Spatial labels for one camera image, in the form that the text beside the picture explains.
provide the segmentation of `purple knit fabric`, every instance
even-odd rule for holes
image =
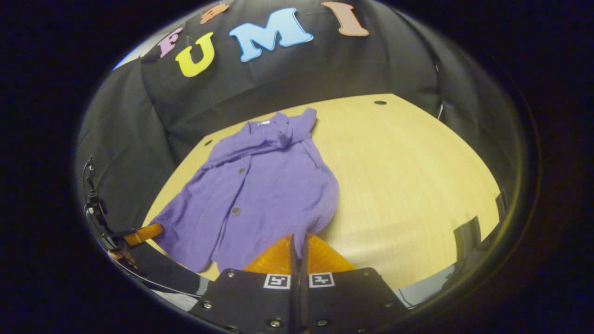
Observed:
[[[301,256],[306,231],[330,222],[338,198],[338,182],[311,140],[316,113],[278,112],[217,143],[151,221],[163,226],[153,240],[194,272],[211,260],[220,271],[241,270],[289,233]]]

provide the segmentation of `letter m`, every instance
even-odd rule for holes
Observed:
[[[270,14],[266,28],[258,27],[255,24],[244,23],[229,32],[230,36],[237,37],[239,46],[244,54],[242,62],[250,61],[262,54],[262,49],[254,46],[258,43],[268,51],[272,51],[276,44],[276,34],[280,34],[279,44],[291,46],[309,42],[314,38],[312,34],[306,33],[295,18],[295,8],[284,8]]]

